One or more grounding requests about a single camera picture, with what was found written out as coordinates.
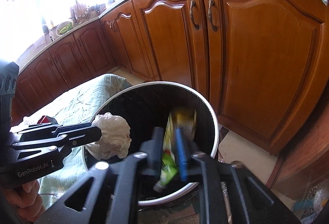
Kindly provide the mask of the person's left hand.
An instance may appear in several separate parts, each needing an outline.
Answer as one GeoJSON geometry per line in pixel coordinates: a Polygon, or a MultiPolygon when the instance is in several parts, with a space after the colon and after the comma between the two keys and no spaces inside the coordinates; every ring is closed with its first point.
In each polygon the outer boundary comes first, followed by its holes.
{"type": "Polygon", "coordinates": [[[23,219],[35,222],[45,212],[39,189],[38,180],[34,180],[22,185],[19,192],[4,188],[2,192],[8,203],[18,207],[17,212],[23,219]]]}

